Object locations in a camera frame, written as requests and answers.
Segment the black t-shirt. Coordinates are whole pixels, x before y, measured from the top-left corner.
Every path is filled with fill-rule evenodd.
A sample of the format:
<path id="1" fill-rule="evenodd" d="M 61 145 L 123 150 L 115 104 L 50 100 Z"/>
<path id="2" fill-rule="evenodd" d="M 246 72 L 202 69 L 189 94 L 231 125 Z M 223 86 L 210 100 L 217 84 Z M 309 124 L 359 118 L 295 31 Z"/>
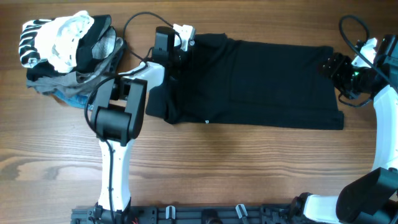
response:
<path id="1" fill-rule="evenodd" d="M 200 34 L 190 60 L 151 89 L 146 113 L 170 124 L 226 123 L 341 130 L 329 46 L 267 44 Z"/>

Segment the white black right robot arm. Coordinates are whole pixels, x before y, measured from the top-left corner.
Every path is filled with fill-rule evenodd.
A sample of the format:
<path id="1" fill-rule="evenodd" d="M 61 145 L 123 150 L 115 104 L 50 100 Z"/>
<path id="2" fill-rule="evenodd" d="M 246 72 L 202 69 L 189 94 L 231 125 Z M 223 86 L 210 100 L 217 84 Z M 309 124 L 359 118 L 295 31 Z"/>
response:
<path id="1" fill-rule="evenodd" d="M 367 93 L 376 112 L 376 153 L 371 172 L 338 196 L 302 194 L 287 214 L 292 223 L 397 223 L 397 36 L 385 35 L 379 49 L 371 39 L 355 59 L 340 53 L 321 69 L 341 95 Z"/>

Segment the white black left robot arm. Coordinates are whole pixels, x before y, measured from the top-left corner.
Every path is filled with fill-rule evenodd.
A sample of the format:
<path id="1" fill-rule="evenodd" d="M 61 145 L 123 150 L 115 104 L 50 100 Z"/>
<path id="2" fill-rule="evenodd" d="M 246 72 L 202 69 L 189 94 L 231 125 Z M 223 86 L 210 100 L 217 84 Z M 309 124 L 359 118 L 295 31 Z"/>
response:
<path id="1" fill-rule="evenodd" d="M 103 171 L 101 193 L 87 223 L 133 222 L 129 160 L 142 128 L 146 94 L 187 59 L 195 32 L 189 25 L 157 27 L 152 57 L 128 72 L 106 74 L 89 95 L 93 108 L 85 111 L 85 119 L 99 139 Z"/>

